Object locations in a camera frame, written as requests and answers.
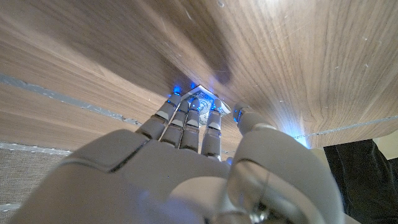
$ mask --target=wooden surface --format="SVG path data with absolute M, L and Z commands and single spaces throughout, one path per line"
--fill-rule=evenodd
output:
M 201 84 L 321 147 L 398 128 L 397 30 L 396 1 L 9 1 L 0 72 L 142 123 Z M 232 153 L 231 115 L 222 128 Z
M 0 83 L 2 141 L 76 150 L 118 129 L 136 125 Z

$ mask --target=blue led light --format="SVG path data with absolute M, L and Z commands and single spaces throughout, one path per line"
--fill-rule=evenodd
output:
M 232 158 L 232 157 L 226 158 L 226 162 L 227 162 L 229 165 L 232 165 L 233 160 L 234 160 L 234 158 Z
M 181 87 L 180 86 L 175 86 L 173 92 L 174 93 L 181 93 Z

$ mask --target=robot finger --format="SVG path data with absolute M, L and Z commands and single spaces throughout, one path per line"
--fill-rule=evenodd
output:
M 264 128 L 276 129 L 245 103 L 235 104 L 233 116 L 242 135 Z
M 201 154 L 221 161 L 221 100 L 215 99 L 207 119 Z
M 175 112 L 172 122 L 167 127 L 165 133 L 162 136 L 161 142 L 171 144 L 173 147 L 178 148 L 181 141 L 183 129 L 185 127 L 185 121 L 189 111 L 189 103 L 183 100 L 180 106 Z
M 136 131 L 136 133 L 143 134 L 149 139 L 158 140 L 177 109 L 177 106 L 180 104 L 180 101 L 181 96 L 179 93 L 172 94 L 163 106 L 161 106 L 160 109 Z
M 182 133 L 180 149 L 191 149 L 198 152 L 199 146 L 199 100 L 195 98 L 188 111 L 187 120 Z

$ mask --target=blue light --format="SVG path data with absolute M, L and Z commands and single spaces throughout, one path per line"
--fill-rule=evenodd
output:
M 297 142 L 309 149 L 307 139 L 303 136 L 304 131 L 302 131 L 302 129 L 297 125 L 287 123 L 283 128 L 283 132 L 292 136 Z
M 175 86 L 173 92 L 174 93 L 181 93 L 181 87 L 180 86 Z
M 232 157 L 226 158 L 226 162 L 227 162 L 229 165 L 232 165 L 233 160 L 234 160 L 234 158 L 232 158 Z

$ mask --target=metal strip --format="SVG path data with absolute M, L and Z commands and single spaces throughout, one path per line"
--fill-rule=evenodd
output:
M 81 100 L 77 100 L 77 99 L 74 99 L 72 97 L 63 95 L 61 93 L 57 93 L 56 91 L 48 90 L 48 89 L 43 88 L 43 87 L 38 86 L 38 85 L 26 83 L 26 82 L 24 82 L 22 80 L 19 80 L 17 78 L 13 78 L 13 77 L 4 75 L 2 73 L 0 73 L 0 83 L 4 83 L 4 84 L 7 84 L 7 85 L 11 85 L 11 86 L 15 86 L 15 87 L 18 87 L 18 88 L 22 88 L 24 90 L 33 91 L 33 92 L 38 93 L 40 95 L 47 96 L 47 97 L 49 97 L 51 99 L 59 100 L 62 103 L 68 103 L 70 105 L 78 106 L 80 108 L 89 110 L 89 111 L 94 112 L 94 113 L 98 113 L 98 114 L 101 114 L 101 115 L 109 116 L 111 118 L 127 122 L 129 124 L 134 124 L 134 125 L 141 126 L 141 123 L 138 122 L 138 120 L 136 120 L 136 119 L 125 118 L 121 114 L 112 112 L 112 111 L 104 109 L 104 108 L 100 108 L 99 106 L 91 105 L 91 104 L 83 102 Z
M 365 123 L 353 124 L 353 125 L 349 125 L 349 126 L 345 126 L 345 127 L 341 127 L 341 128 L 336 128 L 336 129 L 331 129 L 331 130 L 327 130 L 327 131 L 320 131 L 318 133 L 312 133 L 312 134 L 307 134 L 307 135 L 296 136 L 296 137 L 293 137 L 293 138 L 299 139 L 299 138 L 306 138 L 306 137 L 314 136 L 314 135 L 329 134 L 329 133 L 332 133 L 332 132 L 335 132 L 335 131 L 341 131 L 341 130 L 345 130 L 345 129 L 349 129 L 349 128 L 356 128 L 356 127 L 369 125 L 369 124 L 376 124 L 376 123 L 380 123 L 380 122 L 383 122 L 383 121 L 390 121 L 390 120 L 397 119 L 397 118 L 398 118 L 398 116 L 392 116 L 392 117 L 389 117 L 389 118 L 383 118 L 383 119 L 377 119 L 377 120 L 369 121 L 369 122 L 365 122 Z
M 22 204 L 21 203 L 7 203 L 0 205 L 0 211 L 8 212 L 10 210 L 18 209 Z
M 0 149 L 8 149 L 10 151 L 18 150 L 18 151 L 26 151 L 26 152 L 40 152 L 46 153 L 50 155 L 60 155 L 60 156 L 69 156 L 72 152 L 66 149 L 56 149 L 56 148 L 46 148 L 39 146 L 26 146 L 22 144 L 16 143 L 8 143 L 8 142 L 0 142 Z

